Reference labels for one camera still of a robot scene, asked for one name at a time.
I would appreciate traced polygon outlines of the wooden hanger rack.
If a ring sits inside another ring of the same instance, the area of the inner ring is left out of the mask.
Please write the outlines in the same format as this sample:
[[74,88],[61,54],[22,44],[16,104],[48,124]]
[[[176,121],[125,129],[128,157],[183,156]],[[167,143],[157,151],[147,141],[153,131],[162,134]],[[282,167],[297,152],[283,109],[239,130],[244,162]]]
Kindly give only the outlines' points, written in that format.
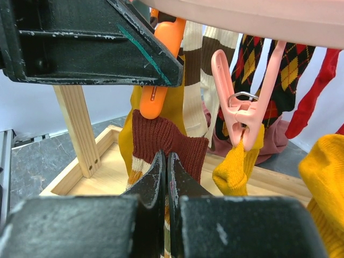
[[[95,137],[82,87],[55,86],[54,91],[77,157],[40,195],[122,194],[128,176],[117,144],[121,128],[109,125]],[[259,167],[253,169],[247,190],[252,196],[292,196],[304,205],[311,199],[301,179]]]

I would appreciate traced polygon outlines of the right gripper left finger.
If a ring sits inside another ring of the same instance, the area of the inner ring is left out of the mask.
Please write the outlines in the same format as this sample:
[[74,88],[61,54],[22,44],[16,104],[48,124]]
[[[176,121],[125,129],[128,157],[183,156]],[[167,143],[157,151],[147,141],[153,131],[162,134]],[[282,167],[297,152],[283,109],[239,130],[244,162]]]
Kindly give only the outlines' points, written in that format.
[[165,156],[119,196],[42,196],[19,203],[1,257],[159,257],[164,249]]

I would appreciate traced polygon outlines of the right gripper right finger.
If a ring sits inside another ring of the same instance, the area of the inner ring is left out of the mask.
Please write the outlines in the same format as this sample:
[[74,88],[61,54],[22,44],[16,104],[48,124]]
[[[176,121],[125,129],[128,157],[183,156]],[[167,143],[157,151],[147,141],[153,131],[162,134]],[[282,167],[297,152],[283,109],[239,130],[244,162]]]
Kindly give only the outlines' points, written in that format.
[[310,214],[290,197],[215,197],[168,157],[173,257],[327,257]]

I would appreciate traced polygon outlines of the mustard yellow sock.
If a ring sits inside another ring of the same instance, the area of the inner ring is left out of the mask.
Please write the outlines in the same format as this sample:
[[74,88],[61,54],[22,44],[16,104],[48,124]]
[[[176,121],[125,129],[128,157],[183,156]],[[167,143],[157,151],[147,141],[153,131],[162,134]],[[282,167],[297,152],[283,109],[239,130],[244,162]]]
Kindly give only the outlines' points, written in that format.
[[[160,116],[171,120],[186,135],[183,121],[183,98],[184,98],[184,75],[182,85],[177,88],[168,88],[164,105]],[[139,109],[141,99],[141,86],[135,85],[131,94],[131,110],[126,117],[122,131],[118,136],[118,145],[120,153],[125,162],[127,174],[131,172],[132,153],[133,153],[133,135],[132,135],[132,113],[133,110]]]
[[[263,130],[264,125],[261,125],[257,137],[260,136],[260,132]],[[212,179],[223,195],[248,195],[247,182],[259,154],[259,148],[255,148],[254,145],[251,150],[246,151],[241,140],[237,146],[227,153],[223,162],[212,172]]]

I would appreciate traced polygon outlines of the maroon cuff striped sock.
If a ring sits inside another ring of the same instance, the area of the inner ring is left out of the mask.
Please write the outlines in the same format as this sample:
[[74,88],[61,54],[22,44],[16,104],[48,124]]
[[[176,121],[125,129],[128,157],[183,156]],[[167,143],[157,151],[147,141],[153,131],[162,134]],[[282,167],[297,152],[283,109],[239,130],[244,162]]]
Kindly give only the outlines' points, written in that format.
[[138,213],[131,257],[184,257],[182,198],[208,195],[200,176],[208,140],[188,137],[170,120],[134,110],[133,153],[126,195]]

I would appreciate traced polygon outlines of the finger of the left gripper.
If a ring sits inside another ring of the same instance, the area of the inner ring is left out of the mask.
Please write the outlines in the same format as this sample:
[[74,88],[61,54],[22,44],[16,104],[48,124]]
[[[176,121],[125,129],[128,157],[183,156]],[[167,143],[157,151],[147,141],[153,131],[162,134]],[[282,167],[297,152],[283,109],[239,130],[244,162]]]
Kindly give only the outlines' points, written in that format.
[[130,1],[1,1],[1,69],[14,82],[182,83],[179,58]]

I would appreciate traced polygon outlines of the orange clothespin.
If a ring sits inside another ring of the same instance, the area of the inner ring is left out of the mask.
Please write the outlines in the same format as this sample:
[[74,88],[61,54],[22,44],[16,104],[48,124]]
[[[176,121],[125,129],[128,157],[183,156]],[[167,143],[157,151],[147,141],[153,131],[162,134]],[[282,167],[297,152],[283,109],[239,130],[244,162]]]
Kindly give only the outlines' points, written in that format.
[[[173,23],[164,21],[160,23],[154,32],[154,36],[159,40],[173,57],[177,57],[184,35],[186,20],[177,18]],[[171,86],[171,80],[163,73],[160,66],[154,65],[155,70],[163,79],[161,86],[144,86],[140,100],[140,113],[146,119],[157,118],[163,108],[167,94],[167,87]]]

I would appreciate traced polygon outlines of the pink round clip hanger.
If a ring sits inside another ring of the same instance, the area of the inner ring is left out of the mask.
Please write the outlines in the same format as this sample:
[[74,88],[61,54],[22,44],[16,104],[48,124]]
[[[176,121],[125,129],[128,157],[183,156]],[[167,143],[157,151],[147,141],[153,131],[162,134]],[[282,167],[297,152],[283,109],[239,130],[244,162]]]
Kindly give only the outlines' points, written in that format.
[[169,15],[225,30],[343,49],[343,1],[145,0]]

